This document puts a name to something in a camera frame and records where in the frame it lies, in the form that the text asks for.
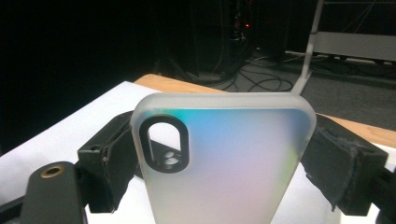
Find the camera cutout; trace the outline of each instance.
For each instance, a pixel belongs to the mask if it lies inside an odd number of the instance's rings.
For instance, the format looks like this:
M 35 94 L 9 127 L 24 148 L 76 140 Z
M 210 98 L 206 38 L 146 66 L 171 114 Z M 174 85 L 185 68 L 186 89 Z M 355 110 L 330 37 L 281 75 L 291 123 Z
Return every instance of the camera cutout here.
M 188 165 L 189 135 L 181 120 L 154 116 L 143 121 L 139 133 L 146 163 L 152 169 L 172 174 Z

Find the wooden table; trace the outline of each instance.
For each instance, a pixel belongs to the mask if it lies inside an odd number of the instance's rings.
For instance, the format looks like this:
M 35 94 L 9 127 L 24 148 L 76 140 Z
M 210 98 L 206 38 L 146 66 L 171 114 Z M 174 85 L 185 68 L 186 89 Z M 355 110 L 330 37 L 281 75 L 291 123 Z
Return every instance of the wooden table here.
M 160 77 L 157 75 L 145 75 L 134 82 L 141 86 L 149 87 L 157 91 L 165 92 L 224 92 L 208 87 L 203 87 L 179 80 L 175 80 L 168 77 Z M 391 130 L 386 130 L 366 124 L 361 124 L 358 122 L 338 119 L 331 116 L 328 118 L 334 120 L 335 122 L 341 124 L 345 128 L 349 129 L 353 133 L 359 135 L 360 137 L 366 139 L 371 143 L 376 143 L 379 145 L 387 147 L 396 148 L 396 132 Z

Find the phone case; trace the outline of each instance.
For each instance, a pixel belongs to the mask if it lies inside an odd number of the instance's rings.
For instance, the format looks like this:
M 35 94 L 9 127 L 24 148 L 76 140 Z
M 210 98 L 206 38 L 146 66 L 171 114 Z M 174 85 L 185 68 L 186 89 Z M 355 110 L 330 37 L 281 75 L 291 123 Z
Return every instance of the phone case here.
M 157 123 L 177 128 L 179 153 L 156 155 L 149 128 Z M 131 125 L 157 224 L 262 224 L 280 204 L 316 115 L 285 92 L 155 93 Z

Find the white tabletop surface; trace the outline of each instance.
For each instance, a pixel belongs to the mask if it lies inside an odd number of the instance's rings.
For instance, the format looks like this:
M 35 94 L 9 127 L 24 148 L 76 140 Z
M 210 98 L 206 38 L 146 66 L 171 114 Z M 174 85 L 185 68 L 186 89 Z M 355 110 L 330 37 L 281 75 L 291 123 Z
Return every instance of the white tabletop surface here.
M 0 157 L 0 204 L 24 195 L 29 175 L 36 169 L 55 161 L 77 162 L 77 150 L 103 128 L 112 118 L 134 110 L 145 96 L 156 92 L 134 83 L 122 82 L 79 111 L 48 128 L 31 140 Z M 170 145 L 169 138 L 155 139 Z M 393 148 L 389 167 L 394 167 Z M 369 217 L 344 217 L 331 206 L 305 177 L 300 165 L 272 221 L 283 223 L 375 223 L 377 209 L 372 206 Z M 119 210 L 114 214 L 91 214 L 86 209 L 90 224 L 136 223 L 154 224 L 144 181 L 134 178 L 128 187 Z

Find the translucent phone case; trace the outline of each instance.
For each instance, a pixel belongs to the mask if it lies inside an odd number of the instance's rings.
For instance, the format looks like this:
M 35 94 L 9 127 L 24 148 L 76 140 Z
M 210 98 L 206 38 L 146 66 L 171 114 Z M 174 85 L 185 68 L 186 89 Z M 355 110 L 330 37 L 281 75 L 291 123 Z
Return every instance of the translucent phone case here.
M 179 132 L 172 161 L 154 156 L 156 123 Z M 276 212 L 316 115 L 291 93 L 155 93 L 131 125 L 157 224 L 262 224 Z

